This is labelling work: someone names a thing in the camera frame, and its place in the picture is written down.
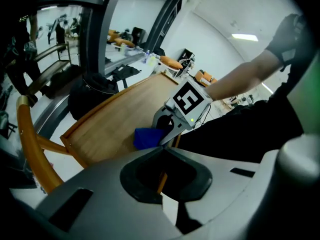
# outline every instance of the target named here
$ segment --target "black bag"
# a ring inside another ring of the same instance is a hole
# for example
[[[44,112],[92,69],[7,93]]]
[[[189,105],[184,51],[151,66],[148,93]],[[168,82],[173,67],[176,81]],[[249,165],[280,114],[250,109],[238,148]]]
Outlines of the black bag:
[[[127,88],[127,82],[126,82],[126,78],[137,75],[141,72],[141,70],[136,69],[133,66],[129,66],[129,65],[121,65],[120,67],[117,67],[113,72],[113,82],[118,82],[120,80],[123,81],[123,86],[124,88]]]
[[[75,120],[118,93],[118,85],[99,73],[90,73],[77,81],[71,88],[68,107]]]

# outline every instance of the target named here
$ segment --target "ceiling light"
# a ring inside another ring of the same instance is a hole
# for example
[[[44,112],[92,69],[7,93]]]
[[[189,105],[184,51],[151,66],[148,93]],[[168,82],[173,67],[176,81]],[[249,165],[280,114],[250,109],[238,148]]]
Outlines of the ceiling light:
[[[268,87],[266,86],[263,82],[261,83],[263,85],[264,88],[266,88],[271,94],[274,94],[274,92]]]
[[[55,6],[45,7],[45,8],[42,8],[41,11],[52,9],[52,8],[57,8],[57,6],[55,5]]]
[[[244,39],[258,42],[258,38],[254,34],[232,34],[236,39]]]

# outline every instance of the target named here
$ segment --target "blue cloth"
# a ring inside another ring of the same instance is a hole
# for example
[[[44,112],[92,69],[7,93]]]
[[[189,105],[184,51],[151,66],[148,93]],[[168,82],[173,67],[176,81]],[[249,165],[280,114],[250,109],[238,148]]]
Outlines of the blue cloth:
[[[155,148],[165,135],[164,129],[136,128],[134,130],[133,145],[138,150]]]

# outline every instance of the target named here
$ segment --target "wooden chair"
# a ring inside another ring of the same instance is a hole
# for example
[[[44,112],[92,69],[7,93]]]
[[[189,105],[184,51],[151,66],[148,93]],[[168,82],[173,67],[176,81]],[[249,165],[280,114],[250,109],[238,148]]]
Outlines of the wooden chair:
[[[64,146],[36,134],[28,98],[17,100],[17,121],[25,158],[47,193],[63,183],[43,150],[72,155],[83,167],[105,159],[127,156],[135,128],[151,127],[155,112],[164,104],[177,83],[158,74],[131,85],[108,98],[80,118],[61,137]],[[177,147],[180,135],[172,146]]]
[[[63,183],[47,160],[44,150],[70,155],[64,146],[36,134],[31,120],[27,96],[20,96],[16,102],[16,115],[22,149],[28,164],[47,193]]]

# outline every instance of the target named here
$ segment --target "table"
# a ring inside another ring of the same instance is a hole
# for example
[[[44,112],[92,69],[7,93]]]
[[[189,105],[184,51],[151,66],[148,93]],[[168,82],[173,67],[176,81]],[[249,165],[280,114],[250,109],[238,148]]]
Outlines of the table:
[[[119,49],[112,45],[112,44],[107,44],[105,46],[105,56],[110,59],[112,62],[117,62],[119,60],[122,60],[124,58],[127,58],[128,56],[133,56],[133,55],[136,55],[136,54],[139,54],[140,51],[136,50],[136,49],[130,49],[128,52],[127,52],[127,56],[124,55],[122,52],[120,52],[120,46],[118,46]]]
[[[84,168],[125,156],[136,151],[135,129],[151,127],[154,114],[176,86],[162,73],[144,79],[92,109],[60,138]]]
[[[112,45],[114,48],[121,49],[121,46],[118,46],[116,42],[112,42],[111,45]],[[135,47],[129,47],[129,46],[127,46],[126,49],[132,51],[132,50],[135,49]]]

